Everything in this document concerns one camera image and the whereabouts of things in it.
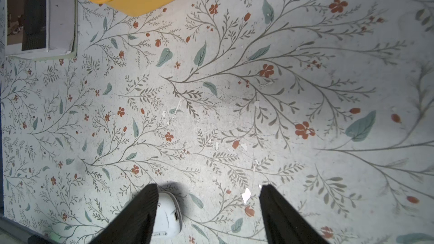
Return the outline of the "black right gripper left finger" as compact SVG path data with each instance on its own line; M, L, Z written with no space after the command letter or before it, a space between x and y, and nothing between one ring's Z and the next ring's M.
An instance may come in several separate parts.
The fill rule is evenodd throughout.
M157 185L147 185L91 243L150 243L157 214L158 199Z

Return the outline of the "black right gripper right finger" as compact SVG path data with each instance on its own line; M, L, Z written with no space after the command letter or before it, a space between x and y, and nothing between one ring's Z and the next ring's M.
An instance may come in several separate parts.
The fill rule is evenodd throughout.
M262 186L259 201L269 244L327 243L274 186Z

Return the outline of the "white mouse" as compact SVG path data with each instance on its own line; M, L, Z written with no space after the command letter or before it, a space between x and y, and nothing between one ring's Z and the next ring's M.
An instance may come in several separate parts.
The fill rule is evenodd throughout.
M153 238L173 238L182 231L181 208L169 192L158 193L158 206L153 228Z

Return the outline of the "floral table mat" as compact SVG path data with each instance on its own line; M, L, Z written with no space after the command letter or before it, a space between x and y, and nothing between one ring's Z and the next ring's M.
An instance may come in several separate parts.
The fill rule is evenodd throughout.
M434 241L434 0L78 0L73 58L6 56L3 215L87 244L145 185L173 244L264 244L273 185L332 244Z

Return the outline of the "interior design trends book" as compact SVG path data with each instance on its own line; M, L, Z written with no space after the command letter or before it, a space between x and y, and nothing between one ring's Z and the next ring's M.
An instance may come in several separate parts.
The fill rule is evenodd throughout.
M77 55L78 0L1 0L1 49L34 61Z

